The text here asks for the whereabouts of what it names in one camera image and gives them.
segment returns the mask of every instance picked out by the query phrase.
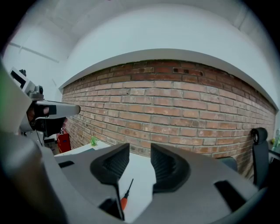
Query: small green plant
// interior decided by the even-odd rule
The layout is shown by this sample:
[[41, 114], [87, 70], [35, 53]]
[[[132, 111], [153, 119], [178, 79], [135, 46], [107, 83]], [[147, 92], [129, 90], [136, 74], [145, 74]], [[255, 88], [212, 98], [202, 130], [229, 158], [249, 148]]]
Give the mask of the small green plant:
[[91, 136], [90, 144], [92, 147], [97, 145], [97, 141], [98, 141], [97, 137]]

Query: black slot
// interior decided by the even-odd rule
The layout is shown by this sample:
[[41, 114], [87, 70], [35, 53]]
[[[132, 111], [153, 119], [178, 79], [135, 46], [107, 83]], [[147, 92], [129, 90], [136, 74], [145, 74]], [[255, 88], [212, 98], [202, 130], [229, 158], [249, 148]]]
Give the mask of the black slot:
[[73, 164], [74, 163], [72, 161], [66, 161], [66, 162], [59, 163], [58, 165], [60, 166], [60, 168], [64, 168], [64, 167], [67, 167], [67, 166], [71, 166]]
[[241, 195], [231, 186], [231, 184], [224, 180], [214, 183], [215, 187], [221, 193], [231, 211], [234, 212], [245, 204], [245, 200]]
[[116, 200], [107, 199], [99, 206], [99, 208], [107, 212], [108, 214], [122, 220]]

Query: red brick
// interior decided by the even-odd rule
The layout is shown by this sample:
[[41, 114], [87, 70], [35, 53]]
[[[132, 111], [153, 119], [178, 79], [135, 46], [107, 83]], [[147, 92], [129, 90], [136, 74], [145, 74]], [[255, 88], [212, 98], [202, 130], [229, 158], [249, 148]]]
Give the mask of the red brick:
[[149, 122], [151, 116], [146, 114], [133, 114], [128, 112], [120, 112], [119, 117], [128, 120]]
[[182, 81], [183, 81], [183, 82], [198, 83], [197, 77], [191, 76], [191, 75], [183, 75], [183, 76], [182, 76]]
[[228, 92], [228, 91], [225, 91], [222, 89], [219, 90], [219, 93], [220, 93], [220, 96], [224, 96], [224, 97], [236, 100], [236, 94], [234, 94], [234, 93], [231, 93], [231, 92]]
[[184, 127], [200, 127], [201, 124], [197, 120], [184, 119], [184, 118], [172, 118], [170, 121], [171, 125], [184, 126]]
[[168, 134], [168, 135], [178, 135], [179, 134], [179, 128], [158, 126], [158, 125], [153, 125], [153, 124], [143, 124], [142, 130], [148, 131], [148, 132], [160, 133], [160, 134]]
[[147, 89], [147, 96], [182, 97], [182, 91], [176, 89]]
[[95, 113], [95, 114], [107, 115], [107, 110], [104, 110], [104, 109], [92, 108], [91, 112]]
[[110, 117], [118, 117], [119, 116], [119, 112], [116, 110], [108, 110], [108, 116]]
[[99, 91], [97, 92], [97, 95], [98, 95], [98, 96], [104, 96], [104, 95], [106, 95], [106, 90], [99, 90]]
[[223, 137], [223, 131], [199, 130], [199, 137]]
[[173, 81], [180, 81], [182, 76], [179, 74], [135, 74], [132, 75], [131, 80], [173, 80]]
[[95, 96], [93, 98], [93, 100], [96, 102], [109, 102], [110, 97], [109, 96]]
[[127, 128], [131, 128], [131, 129], [138, 129], [138, 130], [141, 130], [141, 123], [130, 122], [130, 121], [128, 121], [128, 122], [126, 123], [126, 127], [127, 127]]
[[220, 105], [219, 104], [213, 104], [213, 103], [207, 103], [207, 110], [220, 111]]
[[112, 86], [112, 84], [99, 85], [99, 86], [95, 86], [95, 90], [110, 89], [111, 86]]
[[245, 92], [249, 93], [249, 94], [251, 93], [250, 87], [247, 86], [247, 84], [246, 85], [242, 85], [241, 89], [244, 90]]
[[106, 79], [106, 78], [109, 78], [109, 77], [113, 77], [113, 72], [112, 73], [103, 74], [103, 75], [99, 75], [99, 76], [97, 76], [97, 80], [99, 80], [99, 79]]
[[133, 64], [125, 64], [125, 65], [115, 66], [115, 67], [111, 68], [111, 72], [126, 70], [126, 69], [132, 69], [132, 67], [133, 67]]
[[169, 117], [163, 117], [163, 116], [152, 116], [152, 123], [170, 124], [170, 118]]
[[155, 61], [148, 61], [147, 66], [171, 66], [171, 67], [178, 67], [180, 66], [179, 61], [172, 61], [172, 60], [155, 60]]
[[249, 98], [250, 98], [250, 100], [252, 100], [252, 101], [256, 102], [256, 98], [255, 98], [255, 97], [253, 97], [252, 95], [250, 95], [250, 96], [249, 96]]
[[233, 131], [223, 131], [223, 137], [231, 137]]
[[219, 138], [217, 139], [217, 145], [233, 144], [234, 138]]
[[235, 123], [220, 123], [220, 129], [236, 129]]
[[219, 122], [210, 122], [210, 121], [208, 121], [206, 123], [206, 128], [218, 129], [219, 127], [220, 127], [220, 123]]
[[116, 132], [111, 132], [111, 131], [107, 131], [107, 130], [103, 130], [103, 135], [106, 135], [108, 137], [111, 137], [113, 139], [117, 139], [117, 140], [120, 140], [120, 141], [124, 141], [124, 138], [125, 136], [124, 135], [121, 135], [121, 134], [118, 134]]
[[111, 145], [116, 145], [117, 144], [117, 140], [113, 139], [113, 138], [106, 138], [106, 142], [108, 142]]
[[136, 96], [143, 96], [145, 94], [145, 89], [131, 89], [130, 95], [136, 95]]
[[121, 96], [111, 96], [110, 97], [110, 102], [117, 102], [117, 103], [120, 103], [122, 100], [122, 97]]
[[200, 118], [201, 119], [207, 119], [207, 120], [223, 121], [224, 120], [224, 114], [200, 111]]
[[153, 87], [152, 81], [134, 81], [125, 82], [123, 84], [124, 88], [151, 88]]
[[165, 105], [165, 106], [172, 106], [172, 99], [170, 98], [154, 98], [155, 105]]
[[114, 72], [114, 76], [123, 76], [125, 75], [126, 71], [125, 70], [121, 70], [121, 71], [116, 71]]
[[151, 143], [146, 141], [141, 141], [141, 146], [150, 149]]
[[215, 96], [215, 95], [201, 93], [200, 94], [200, 99], [202, 101], [206, 101], [206, 102], [225, 104], [225, 98], [220, 97], [220, 96]]
[[172, 82], [170, 82], [170, 81], [155, 81], [154, 86], [156, 88], [172, 88]]
[[217, 89], [215, 87], [207, 86], [207, 93], [219, 95], [219, 89]]
[[94, 119], [97, 120], [97, 121], [103, 121], [103, 116], [100, 116], [100, 115], [97, 115], [97, 114], [96, 114], [96, 115], [94, 116]]
[[128, 95], [128, 93], [129, 93], [129, 90], [128, 90], [128, 89], [122, 89], [122, 90], [115, 90], [115, 89], [106, 90], [106, 95], [114, 95], [114, 96], [117, 96], [117, 95]]
[[153, 106], [145, 106], [145, 113], [149, 114], [163, 114], [168, 116], [180, 116], [181, 110], [178, 108], [169, 108], [169, 107], [153, 107]]
[[142, 68], [146, 66], [147, 66], [147, 62], [136, 62], [133, 64], [133, 68]]
[[102, 128], [98, 128], [98, 127], [94, 127], [94, 131], [102, 134], [103, 129]]
[[238, 94], [238, 95], [243, 96], [243, 97], [245, 96], [244, 91], [242, 91], [242, 90], [240, 90], [240, 89], [237, 89], [237, 88], [235, 88], [235, 87], [232, 88], [232, 91], [233, 91], [234, 93]]
[[232, 92], [232, 86], [230, 86], [230, 85], [223, 84], [223, 88], [224, 88], [224, 90], [226, 90], [226, 91]]
[[97, 91], [86, 92], [86, 96], [96, 96], [96, 95], [97, 95]]
[[156, 67], [154, 69], [154, 72], [158, 72], [158, 73], [172, 73], [173, 70], [171, 67]]
[[209, 72], [205, 72], [204, 76], [205, 76], [205, 78], [217, 80], [217, 76], [215, 74], [212, 74], [212, 73], [209, 73]]
[[196, 65], [194, 63], [191, 63], [191, 62], [181, 61], [181, 67], [184, 67], [184, 68], [196, 68]]
[[230, 156], [230, 152], [215, 153], [212, 156], [214, 158], [226, 157], [226, 156]]
[[152, 98], [145, 96], [123, 96], [123, 103], [139, 103], [139, 104], [151, 104]]
[[127, 128], [119, 128], [119, 132], [121, 134], [136, 137], [136, 138], [142, 138], [147, 140], [150, 139], [150, 134], [143, 131], [136, 131]]
[[189, 117], [189, 118], [198, 118], [199, 117], [199, 111], [197, 110], [182, 110], [183, 117]]
[[92, 120], [91, 124], [97, 127], [106, 128], [106, 124], [100, 121]]
[[144, 107], [142, 105], [128, 105], [128, 111], [142, 113]]
[[183, 98], [192, 99], [192, 100], [200, 100], [200, 94], [192, 91], [184, 91]]
[[202, 71], [188, 69], [190, 75], [197, 75], [197, 76], [203, 76]]
[[175, 89], [191, 90], [191, 91], [197, 91], [197, 92], [207, 92], [206, 86], [193, 84], [193, 83], [174, 82], [173, 87]]
[[243, 102], [246, 103], [246, 104], [252, 105], [252, 101], [248, 100], [246, 98], [243, 98]]
[[182, 128], [180, 135], [182, 136], [189, 136], [189, 137], [195, 137], [196, 136], [196, 129], [187, 129], [187, 128]]
[[168, 136], [166, 135], [151, 134], [150, 139], [155, 142], [168, 142]]
[[226, 105], [220, 105], [220, 111], [224, 112], [224, 113], [229, 113], [229, 114], [237, 114], [236, 107], [231, 107], [231, 106], [226, 106]]
[[169, 142], [182, 145], [202, 145], [203, 139], [170, 136]]
[[109, 124], [115, 124], [115, 125], [119, 125], [119, 126], [126, 126], [126, 122], [125, 120], [121, 120], [121, 119], [117, 119], [117, 118], [112, 118], [112, 117], [105, 117], [104, 118], [104, 122], [105, 123], [109, 123]]
[[108, 129], [108, 130], [110, 130], [110, 131], [117, 132], [118, 126], [116, 126], [116, 125], [111, 125], [111, 124], [107, 124], [106, 129]]
[[122, 87], [123, 87], [122, 82], [112, 84], [112, 89], [121, 89]]
[[150, 73], [154, 72], [154, 68], [148, 67], [148, 68], [134, 68], [130, 70], [126, 70], [126, 74], [139, 74], [139, 73]]
[[224, 100], [225, 100], [226, 105], [233, 106], [233, 100], [232, 99], [225, 98]]
[[180, 74], [189, 74], [189, 70], [184, 68], [173, 68], [173, 72]]
[[95, 102], [85, 102], [84, 105], [87, 107], [95, 107]]
[[127, 105], [117, 103], [105, 103], [104, 108], [112, 110], [124, 110], [126, 111]]
[[119, 76], [119, 77], [113, 77], [113, 78], [109, 78], [108, 82], [126, 82], [126, 81], [130, 81], [130, 76]]
[[193, 146], [178, 146], [178, 148], [186, 150], [186, 151], [192, 151], [193, 150]]
[[198, 82], [200, 84], [207, 85], [207, 86], [214, 86], [214, 87], [217, 87], [220, 89], [223, 88], [223, 84], [221, 82], [217, 82], [212, 79], [206, 79], [206, 78], [199, 77]]
[[218, 147], [194, 147], [196, 153], [213, 153], [218, 152]]
[[236, 99], [240, 102], [243, 102], [243, 97], [242, 96], [236, 95]]
[[132, 138], [132, 137], [129, 137], [129, 136], [126, 136], [126, 142], [127, 143], [130, 143], [130, 144], [133, 144], [133, 145], [140, 145], [141, 143], [141, 140], [140, 139], [137, 139], [137, 138]]
[[174, 99], [173, 104], [174, 106], [178, 106], [178, 107], [187, 107], [187, 108], [194, 108], [194, 109], [201, 109], [201, 110], [207, 109], [207, 104], [199, 101]]
[[223, 82], [223, 83], [226, 83], [226, 84], [229, 84], [229, 85], [232, 85], [232, 86], [235, 85], [234, 79], [232, 79], [232, 78], [225, 78], [223, 76], [218, 75], [217, 79], [218, 79], [219, 82]]
[[203, 141], [203, 145], [215, 145], [216, 139], [215, 138], [205, 138]]

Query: chair backrest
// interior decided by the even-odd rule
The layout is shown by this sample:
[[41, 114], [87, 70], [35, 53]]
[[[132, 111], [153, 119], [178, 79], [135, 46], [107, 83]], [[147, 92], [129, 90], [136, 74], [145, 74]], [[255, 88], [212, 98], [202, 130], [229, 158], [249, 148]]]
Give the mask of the chair backrest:
[[234, 171], [237, 172], [237, 162], [233, 157], [221, 157], [217, 158], [219, 161], [227, 165], [229, 168], [233, 169]]
[[263, 188], [267, 184], [268, 176], [268, 143], [262, 142], [253, 145], [253, 161], [254, 161], [254, 184], [259, 188]]

